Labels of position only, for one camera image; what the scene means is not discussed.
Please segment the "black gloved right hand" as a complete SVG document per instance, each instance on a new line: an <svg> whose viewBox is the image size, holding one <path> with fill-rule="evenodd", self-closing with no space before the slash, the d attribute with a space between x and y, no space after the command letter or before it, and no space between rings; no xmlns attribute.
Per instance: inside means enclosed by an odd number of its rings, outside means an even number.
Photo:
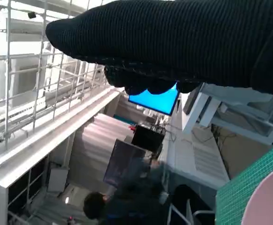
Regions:
<svg viewBox="0 0 273 225"><path fill-rule="evenodd" d="M67 56L103 65L129 95L203 83L273 95L273 0L118 0L45 34Z"/></svg>

